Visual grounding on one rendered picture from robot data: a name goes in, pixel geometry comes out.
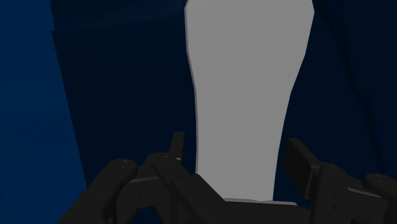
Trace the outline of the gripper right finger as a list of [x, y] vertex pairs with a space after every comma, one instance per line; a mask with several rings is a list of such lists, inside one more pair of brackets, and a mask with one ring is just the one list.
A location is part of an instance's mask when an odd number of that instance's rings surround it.
[[358, 180], [319, 161], [297, 138], [286, 141], [283, 169], [312, 202], [309, 224], [397, 224], [397, 180], [389, 176], [368, 173]]

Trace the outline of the dark blue sofa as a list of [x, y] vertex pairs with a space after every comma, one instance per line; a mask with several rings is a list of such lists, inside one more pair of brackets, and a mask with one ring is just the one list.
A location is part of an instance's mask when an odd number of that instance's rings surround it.
[[[57, 224], [103, 167], [185, 132], [196, 172], [189, 0], [0, 0], [0, 224]], [[271, 200], [303, 200], [282, 169], [297, 137], [355, 178], [397, 179], [397, 0], [311, 0]]]

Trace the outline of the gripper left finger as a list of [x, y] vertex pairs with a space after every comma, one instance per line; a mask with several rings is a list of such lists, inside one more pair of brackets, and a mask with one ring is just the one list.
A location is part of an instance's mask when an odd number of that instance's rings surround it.
[[198, 174], [182, 165], [184, 132], [175, 132], [167, 153], [143, 165], [110, 161], [57, 224], [132, 224], [139, 209], [152, 207], [162, 224], [246, 224]]

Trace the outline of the grey tall flared object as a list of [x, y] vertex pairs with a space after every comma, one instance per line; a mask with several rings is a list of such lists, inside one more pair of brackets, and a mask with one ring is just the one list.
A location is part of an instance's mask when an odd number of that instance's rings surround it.
[[200, 174], [227, 199], [271, 200], [311, 0], [189, 0]]

